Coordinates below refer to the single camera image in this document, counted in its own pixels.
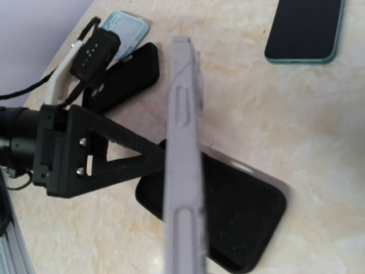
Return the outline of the light blue phone case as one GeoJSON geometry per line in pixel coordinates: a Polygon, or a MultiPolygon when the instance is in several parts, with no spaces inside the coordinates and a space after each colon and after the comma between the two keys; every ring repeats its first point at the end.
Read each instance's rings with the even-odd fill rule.
{"type": "Polygon", "coordinates": [[[137,48],[149,31],[149,24],[134,15],[114,11],[104,21],[102,28],[118,35],[121,44],[114,59],[119,61],[137,48]]]}

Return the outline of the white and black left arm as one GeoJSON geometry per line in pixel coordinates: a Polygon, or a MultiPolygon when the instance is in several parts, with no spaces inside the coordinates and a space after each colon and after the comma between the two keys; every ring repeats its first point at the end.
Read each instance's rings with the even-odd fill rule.
{"type": "Polygon", "coordinates": [[[1,166],[71,198],[159,172],[164,150],[83,107],[1,108],[1,166]]]}

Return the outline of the green-edged black smartphone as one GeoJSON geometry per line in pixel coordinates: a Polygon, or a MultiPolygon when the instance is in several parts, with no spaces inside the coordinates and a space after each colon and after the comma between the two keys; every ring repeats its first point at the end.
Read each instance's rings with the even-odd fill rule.
{"type": "Polygon", "coordinates": [[[327,64],[336,56],[345,1],[281,0],[265,47],[274,64],[327,64]]]}

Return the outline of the grey-edged black smartphone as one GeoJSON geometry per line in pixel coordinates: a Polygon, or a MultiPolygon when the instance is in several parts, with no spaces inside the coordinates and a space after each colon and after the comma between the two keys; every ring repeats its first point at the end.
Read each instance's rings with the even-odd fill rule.
{"type": "Polygon", "coordinates": [[[191,39],[174,37],[165,147],[165,273],[206,273],[208,250],[199,130],[204,86],[200,68],[200,53],[191,39]]]}

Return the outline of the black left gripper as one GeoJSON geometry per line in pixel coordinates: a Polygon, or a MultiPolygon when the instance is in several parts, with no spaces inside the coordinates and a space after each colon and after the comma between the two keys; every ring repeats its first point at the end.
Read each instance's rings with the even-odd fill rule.
{"type": "Polygon", "coordinates": [[[48,196],[69,199],[160,172],[164,164],[157,144],[83,107],[39,110],[33,185],[48,196]]]}

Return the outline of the black phone case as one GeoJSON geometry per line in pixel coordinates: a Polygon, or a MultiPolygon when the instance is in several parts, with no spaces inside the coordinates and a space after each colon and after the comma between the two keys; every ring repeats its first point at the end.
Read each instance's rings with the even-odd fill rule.
{"type": "Polygon", "coordinates": [[[209,258],[230,273],[252,271],[286,210],[275,186],[203,154],[209,258]]]}
{"type": "Polygon", "coordinates": [[[111,66],[102,81],[102,89],[83,93],[82,107],[104,115],[127,100],[153,86],[160,77],[159,54],[155,44],[148,42],[131,54],[131,59],[111,66]]]}

